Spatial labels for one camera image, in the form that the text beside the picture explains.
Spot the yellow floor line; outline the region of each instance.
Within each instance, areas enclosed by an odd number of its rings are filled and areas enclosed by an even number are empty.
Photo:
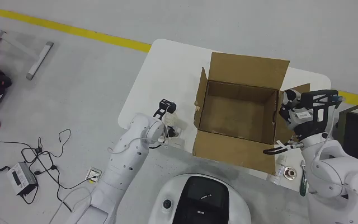
[[[358,95],[357,94],[351,94],[350,92],[344,92],[344,91],[339,90],[338,95],[346,98],[345,103],[352,104],[352,105],[358,105]]]
[[[91,30],[86,30],[86,29],[82,29],[82,28],[78,28],[78,27],[74,27],[74,26],[69,26],[66,24],[60,24],[58,22],[43,20],[41,18],[36,18],[36,17],[20,14],[17,12],[0,10],[0,16],[6,17],[6,18],[11,18],[14,20],[22,21],[22,22],[27,22],[29,24],[46,27],[46,28],[49,28],[52,30],[66,32],[68,34],[82,36],[84,38],[89,38],[89,39],[98,40],[98,41],[109,43],[109,44],[123,46],[125,48],[140,50],[142,52],[149,52],[150,47],[151,47],[150,44],[141,43],[141,42],[138,42],[135,40],[129,40],[126,38],[120,38],[117,36],[102,34],[100,32],[94,32]]]

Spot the power outlet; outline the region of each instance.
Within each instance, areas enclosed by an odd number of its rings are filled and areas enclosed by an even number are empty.
[[[90,178],[90,179],[88,180],[88,182],[90,182],[90,183],[96,183],[96,182],[98,182],[98,180],[100,179],[101,174],[102,174],[102,171],[101,171],[101,170],[96,169],[96,168],[94,168],[94,167],[91,167],[91,168],[89,168],[89,171],[88,171],[88,173],[87,173],[87,175],[86,175],[85,180],[87,180],[88,178]]]

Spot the metal stand leg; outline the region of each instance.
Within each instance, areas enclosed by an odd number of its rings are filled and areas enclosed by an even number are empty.
[[[23,44],[21,44],[14,38],[9,37],[8,34],[3,30],[0,30],[0,38],[4,41],[8,42],[9,44],[17,47],[18,49],[22,50],[23,52],[25,52],[30,57],[32,57],[33,59],[36,60],[35,64],[31,67],[28,74],[26,75],[26,78],[28,80],[32,80],[37,69],[39,69],[41,63],[45,59],[47,53],[50,51],[51,47],[54,45],[54,43],[48,41],[46,43],[45,47],[43,48],[43,50],[41,51],[40,55],[37,55],[34,50],[29,49],[28,47],[24,46]]]

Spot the power cord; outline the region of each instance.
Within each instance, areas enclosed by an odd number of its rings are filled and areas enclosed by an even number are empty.
[[[10,170],[10,167],[4,166],[3,168],[0,169],[0,172],[1,172],[1,171],[4,171],[4,170],[6,170],[6,169],[9,171],[9,170]]]
[[[25,161],[26,163],[30,164],[29,170],[30,170],[31,174],[34,176],[34,178],[35,178],[35,180],[36,180],[36,192],[35,192],[34,198],[32,199],[31,202],[26,201],[25,195],[21,195],[21,198],[25,201],[26,204],[32,204],[32,203],[34,202],[35,197],[36,197],[36,195],[37,195],[38,188],[39,188],[39,184],[38,184],[38,181],[37,181],[36,176],[37,176],[37,175],[40,175],[40,174],[42,174],[42,173],[44,173],[44,172],[47,172],[48,175],[57,183],[57,185],[58,185],[58,190],[57,190],[57,194],[56,194],[57,199],[58,199],[59,201],[61,201],[63,204],[65,204],[65,206],[70,210],[70,212],[72,212],[72,210],[70,209],[70,207],[69,207],[66,203],[64,203],[64,202],[59,198],[59,196],[58,196],[60,187],[63,188],[63,189],[66,189],[66,190],[71,190],[71,189],[73,189],[73,188],[79,186],[80,184],[84,183],[85,181],[87,181],[87,180],[89,180],[89,179],[91,179],[91,178],[96,178],[96,176],[91,176],[90,178],[87,178],[86,180],[84,180],[84,181],[82,181],[82,182],[80,182],[80,183],[78,183],[78,184],[76,184],[75,186],[70,187],[70,188],[66,188],[66,187],[64,187],[63,185],[60,184],[60,181],[59,181],[60,171],[59,171],[58,168],[54,165],[54,161],[53,161],[53,159],[52,159],[51,156],[54,156],[54,157],[56,157],[56,158],[59,158],[59,157],[62,156],[63,151],[64,151],[64,145],[68,142],[68,140],[69,140],[70,137],[71,137],[71,130],[70,130],[70,129],[66,129],[66,130],[63,130],[62,132],[60,132],[60,133],[58,134],[58,136],[59,136],[59,142],[61,142],[61,137],[60,137],[60,135],[61,135],[62,133],[64,133],[64,132],[66,132],[66,131],[69,131],[69,136],[68,136],[68,138],[66,139],[66,141],[62,144],[62,151],[61,151],[61,154],[60,154],[59,156],[56,156],[56,155],[54,155],[53,153],[51,153],[51,152],[49,152],[49,151],[43,151],[43,145],[42,145],[42,143],[41,143],[41,138],[40,138],[40,137],[37,139],[37,148],[32,148],[30,145],[28,145],[28,144],[26,144],[26,143],[23,143],[23,142],[0,141],[0,143],[13,143],[13,144],[22,144],[22,145],[24,145],[24,146],[27,146],[26,148],[23,148],[23,149],[21,150],[21,155],[22,155],[24,161]],[[33,154],[35,155],[34,159],[28,160],[28,159],[26,158],[25,154],[24,154],[24,151],[25,151],[25,150],[31,150],[31,152],[33,152]],[[50,161],[51,161],[51,167],[50,167],[49,169],[46,168],[46,166],[45,166],[45,165],[43,164],[43,162],[41,161],[41,159],[40,159],[40,157],[39,157],[39,156],[41,156],[41,155],[48,155],[48,156],[49,156],[49,159],[50,159]],[[44,168],[44,171],[39,171],[39,170],[36,170],[35,172],[32,172],[32,171],[31,171],[30,168],[31,168],[31,166],[32,166],[36,161],[39,161],[39,162],[40,162],[40,164],[41,164],[42,167]],[[49,172],[50,170],[56,170],[56,171],[58,172],[57,180],[56,180],[56,179],[52,176],[52,174]]]

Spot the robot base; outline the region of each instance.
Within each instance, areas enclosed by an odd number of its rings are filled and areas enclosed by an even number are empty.
[[[183,174],[164,184],[149,224],[250,224],[246,202],[227,183],[202,174]]]

